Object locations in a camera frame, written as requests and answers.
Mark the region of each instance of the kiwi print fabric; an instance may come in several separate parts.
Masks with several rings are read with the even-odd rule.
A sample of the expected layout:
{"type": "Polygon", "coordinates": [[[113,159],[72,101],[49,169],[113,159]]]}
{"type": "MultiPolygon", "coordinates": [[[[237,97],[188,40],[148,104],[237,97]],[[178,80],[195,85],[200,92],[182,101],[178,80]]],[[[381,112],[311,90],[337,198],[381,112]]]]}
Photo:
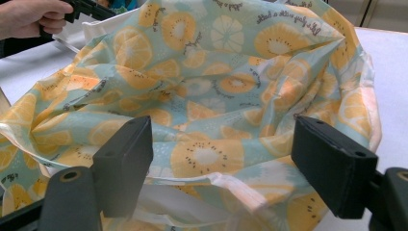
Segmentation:
{"type": "Polygon", "coordinates": [[[147,115],[138,208],[105,230],[313,230],[327,209],[291,160],[293,117],[381,136],[370,56],[322,1],[149,0],[1,116],[3,215],[147,115]]]}

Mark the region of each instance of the white table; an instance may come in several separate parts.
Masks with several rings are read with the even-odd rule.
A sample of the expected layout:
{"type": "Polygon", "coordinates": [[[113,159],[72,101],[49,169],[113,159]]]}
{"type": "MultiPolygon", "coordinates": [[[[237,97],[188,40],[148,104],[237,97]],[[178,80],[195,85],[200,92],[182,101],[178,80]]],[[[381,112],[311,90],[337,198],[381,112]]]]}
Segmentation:
{"type": "MultiPolygon", "coordinates": [[[[383,138],[376,154],[378,170],[408,167],[408,34],[357,28],[357,35],[371,54],[375,92],[383,138]]],[[[34,83],[69,64],[75,53],[53,41],[0,60],[0,87],[14,103],[34,83]]],[[[328,214],[317,231],[368,230],[370,212],[361,220],[342,220],[328,214]]]]}

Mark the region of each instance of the hand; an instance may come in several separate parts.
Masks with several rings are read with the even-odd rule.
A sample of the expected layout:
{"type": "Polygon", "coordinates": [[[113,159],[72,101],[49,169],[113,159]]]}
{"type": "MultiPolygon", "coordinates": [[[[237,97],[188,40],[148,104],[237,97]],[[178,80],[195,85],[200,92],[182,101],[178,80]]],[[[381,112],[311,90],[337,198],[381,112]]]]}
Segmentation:
{"type": "Polygon", "coordinates": [[[49,34],[58,34],[65,25],[64,15],[72,7],[60,0],[12,0],[0,5],[0,38],[39,36],[39,25],[49,34]]]}

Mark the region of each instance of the black tool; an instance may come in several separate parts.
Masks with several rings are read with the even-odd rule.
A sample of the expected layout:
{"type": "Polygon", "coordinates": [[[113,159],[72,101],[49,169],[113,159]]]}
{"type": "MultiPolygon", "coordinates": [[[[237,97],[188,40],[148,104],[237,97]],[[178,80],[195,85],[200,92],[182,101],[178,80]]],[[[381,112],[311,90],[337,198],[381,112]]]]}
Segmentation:
{"type": "Polygon", "coordinates": [[[93,156],[93,165],[53,175],[45,198],[0,218],[0,230],[101,231],[106,218],[128,218],[153,160],[150,117],[125,123],[93,156]]]}
{"type": "Polygon", "coordinates": [[[370,230],[408,230],[408,169],[376,171],[378,157],[318,119],[297,116],[292,159],[338,218],[372,212],[370,230]]]}
{"type": "MultiPolygon", "coordinates": [[[[91,16],[96,20],[105,20],[116,15],[116,13],[106,7],[103,7],[92,0],[62,0],[69,3],[72,8],[72,13],[67,13],[64,17],[65,21],[73,23],[75,19],[79,19],[81,13],[91,16]]],[[[52,35],[44,32],[43,27],[39,27],[39,35],[41,37],[51,39],[52,35]]]]}

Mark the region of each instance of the white surface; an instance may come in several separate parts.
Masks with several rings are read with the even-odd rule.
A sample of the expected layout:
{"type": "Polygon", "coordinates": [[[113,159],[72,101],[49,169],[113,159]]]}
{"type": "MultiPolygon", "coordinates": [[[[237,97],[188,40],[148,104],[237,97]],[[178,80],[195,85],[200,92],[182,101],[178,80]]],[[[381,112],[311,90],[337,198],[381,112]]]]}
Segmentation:
{"type": "MultiPolygon", "coordinates": [[[[371,54],[375,70],[375,92],[380,111],[383,138],[376,154],[378,170],[408,168],[405,148],[408,122],[408,34],[357,29],[357,35],[371,54]]],[[[0,60],[0,87],[14,103],[33,84],[72,61],[74,52],[57,42],[0,60]]],[[[316,231],[368,230],[370,212],[361,220],[342,220],[327,215],[316,231]]]]}

